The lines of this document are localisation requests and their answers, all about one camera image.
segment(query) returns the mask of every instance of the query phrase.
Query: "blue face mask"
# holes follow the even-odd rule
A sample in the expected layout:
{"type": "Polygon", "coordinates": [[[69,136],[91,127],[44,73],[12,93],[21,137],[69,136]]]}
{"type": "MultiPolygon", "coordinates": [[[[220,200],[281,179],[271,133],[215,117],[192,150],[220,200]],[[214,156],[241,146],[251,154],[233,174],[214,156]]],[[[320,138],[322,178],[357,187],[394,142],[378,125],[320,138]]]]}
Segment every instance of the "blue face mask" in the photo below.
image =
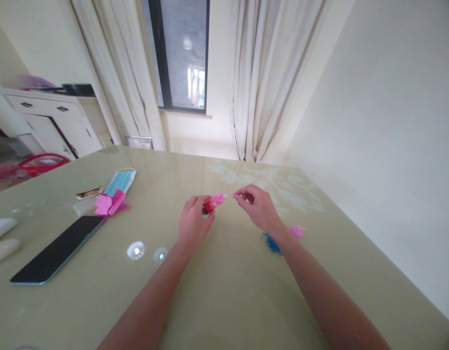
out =
{"type": "Polygon", "coordinates": [[[116,189],[121,190],[124,193],[127,193],[127,190],[129,189],[129,187],[131,187],[132,182],[134,182],[134,177],[136,177],[137,171],[134,168],[124,168],[124,169],[119,169],[116,171],[116,175],[114,175],[114,178],[109,183],[108,187],[106,188],[106,191],[104,191],[105,194],[112,197],[114,196],[114,192],[116,189]],[[121,171],[124,169],[132,169],[133,171],[129,172],[121,171]]]}

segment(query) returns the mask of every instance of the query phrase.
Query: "small pink paper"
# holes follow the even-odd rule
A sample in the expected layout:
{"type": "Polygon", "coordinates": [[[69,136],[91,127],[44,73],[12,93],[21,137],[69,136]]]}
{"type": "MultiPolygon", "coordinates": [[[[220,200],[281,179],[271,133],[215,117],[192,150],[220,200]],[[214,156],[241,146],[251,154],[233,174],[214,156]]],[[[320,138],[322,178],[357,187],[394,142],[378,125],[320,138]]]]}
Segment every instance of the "small pink paper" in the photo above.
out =
{"type": "Polygon", "coordinates": [[[100,194],[95,202],[98,207],[95,214],[98,216],[108,216],[108,210],[111,208],[111,197],[107,194],[100,194]]]}
{"type": "Polygon", "coordinates": [[[100,194],[95,203],[97,206],[95,214],[98,216],[112,216],[118,210],[130,209],[131,207],[129,205],[123,203],[124,199],[126,199],[126,194],[118,189],[116,189],[113,197],[110,197],[105,193],[100,194]]]}
{"type": "Polygon", "coordinates": [[[304,234],[304,232],[306,231],[305,228],[301,227],[301,226],[293,226],[290,229],[290,232],[297,238],[301,238],[302,235],[304,234]]]}

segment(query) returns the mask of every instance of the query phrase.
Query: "drawer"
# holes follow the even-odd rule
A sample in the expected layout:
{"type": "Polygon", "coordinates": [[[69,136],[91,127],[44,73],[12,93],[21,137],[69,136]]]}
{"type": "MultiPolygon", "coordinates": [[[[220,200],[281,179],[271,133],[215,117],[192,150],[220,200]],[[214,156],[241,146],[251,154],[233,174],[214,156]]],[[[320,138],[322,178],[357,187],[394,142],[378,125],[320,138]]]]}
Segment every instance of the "drawer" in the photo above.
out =
{"type": "Polygon", "coordinates": [[[47,116],[61,115],[67,117],[83,118],[84,115],[79,106],[71,102],[36,99],[33,97],[21,97],[7,95],[14,108],[30,114],[42,114],[47,116]]]}

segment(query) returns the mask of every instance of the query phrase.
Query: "white cabinet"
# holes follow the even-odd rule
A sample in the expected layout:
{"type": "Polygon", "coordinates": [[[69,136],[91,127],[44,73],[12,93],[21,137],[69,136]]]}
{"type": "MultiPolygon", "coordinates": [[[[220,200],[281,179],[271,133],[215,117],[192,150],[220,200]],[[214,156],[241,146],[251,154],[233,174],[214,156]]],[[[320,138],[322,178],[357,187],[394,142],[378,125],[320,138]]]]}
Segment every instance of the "white cabinet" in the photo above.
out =
{"type": "Polygon", "coordinates": [[[64,117],[55,120],[69,146],[79,158],[100,149],[98,140],[94,139],[95,135],[92,136],[83,120],[64,117]]]}
{"type": "Polygon", "coordinates": [[[74,154],[69,150],[69,146],[58,133],[50,118],[33,114],[24,114],[24,118],[33,132],[36,133],[38,141],[45,151],[75,160],[74,154]]]}
{"type": "Polygon", "coordinates": [[[106,139],[109,132],[95,97],[7,88],[0,94],[22,114],[45,152],[72,160],[105,147],[101,135],[106,139]]]}

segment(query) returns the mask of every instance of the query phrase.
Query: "white curtain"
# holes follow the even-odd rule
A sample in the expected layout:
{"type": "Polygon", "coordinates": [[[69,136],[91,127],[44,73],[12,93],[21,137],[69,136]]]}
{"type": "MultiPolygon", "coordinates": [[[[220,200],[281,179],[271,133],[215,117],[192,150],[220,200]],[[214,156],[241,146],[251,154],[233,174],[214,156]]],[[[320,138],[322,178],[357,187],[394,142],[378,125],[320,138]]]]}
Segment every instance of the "white curtain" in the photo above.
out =
{"type": "Polygon", "coordinates": [[[324,0],[233,0],[231,125],[241,160],[260,161],[302,75],[324,0]]]}
{"type": "Polygon", "coordinates": [[[141,0],[71,0],[121,136],[166,151],[141,0]]]}

